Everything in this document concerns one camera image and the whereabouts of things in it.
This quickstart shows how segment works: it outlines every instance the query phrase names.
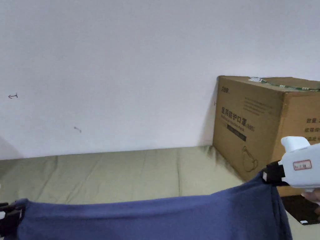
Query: bed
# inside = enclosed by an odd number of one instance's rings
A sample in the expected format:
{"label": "bed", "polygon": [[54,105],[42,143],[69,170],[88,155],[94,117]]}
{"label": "bed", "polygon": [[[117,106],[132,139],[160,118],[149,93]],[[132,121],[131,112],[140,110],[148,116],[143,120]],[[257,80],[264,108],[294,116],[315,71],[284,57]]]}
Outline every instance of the bed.
{"label": "bed", "polygon": [[[241,183],[209,146],[0,161],[0,202],[114,203],[206,195]],[[288,216],[294,239],[318,239],[320,225]]]}

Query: black mat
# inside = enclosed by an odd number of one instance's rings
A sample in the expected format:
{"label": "black mat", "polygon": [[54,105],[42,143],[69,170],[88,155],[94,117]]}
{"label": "black mat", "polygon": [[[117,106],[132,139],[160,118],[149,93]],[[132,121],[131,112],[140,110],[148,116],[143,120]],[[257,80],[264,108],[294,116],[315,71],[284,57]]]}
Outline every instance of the black mat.
{"label": "black mat", "polygon": [[314,212],[318,204],[306,200],[304,197],[288,196],[282,197],[282,202],[287,210],[302,225],[318,224],[318,215]]}

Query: black arrow drawing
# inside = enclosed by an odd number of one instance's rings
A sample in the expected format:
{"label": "black arrow drawing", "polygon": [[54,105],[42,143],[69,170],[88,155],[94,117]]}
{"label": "black arrow drawing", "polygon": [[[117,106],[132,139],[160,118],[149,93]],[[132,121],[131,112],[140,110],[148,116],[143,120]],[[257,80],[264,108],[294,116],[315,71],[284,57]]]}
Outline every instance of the black arrow drawing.
{"label": "black arrow drawing", "polygon": [[9,95],[8,97],[9,97],[10,99],[12,99],[12,97],[17,97],[17,98],[18,98],[18,94],[16,93],[16,95],[14,95],[14,96]]}

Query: white device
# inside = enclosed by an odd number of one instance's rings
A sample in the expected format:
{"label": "white device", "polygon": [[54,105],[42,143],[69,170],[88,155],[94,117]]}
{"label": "white device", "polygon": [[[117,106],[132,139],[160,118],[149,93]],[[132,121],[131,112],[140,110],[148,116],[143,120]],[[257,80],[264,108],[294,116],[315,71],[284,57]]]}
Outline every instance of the white device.
{"label": "white device", "polygon": [[281,143],[286,153],[278,166],[273,164],[263,173],[263,179],[272,184],[274,179],[279,183],[281,178],[282,182],[306,192],[320,188],[320,143],[310,145],[304,137],[291,136],[282,138]]}

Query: white wall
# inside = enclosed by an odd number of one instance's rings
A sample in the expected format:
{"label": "white wall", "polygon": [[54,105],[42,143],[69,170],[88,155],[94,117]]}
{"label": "white wall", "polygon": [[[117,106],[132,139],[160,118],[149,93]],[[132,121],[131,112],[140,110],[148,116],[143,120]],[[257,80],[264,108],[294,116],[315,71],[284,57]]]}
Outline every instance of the white wall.
{"label": "white wall", "polygon": [[318,80],[319,8],[1,1],[0,159],[211,144],[218,75]]}

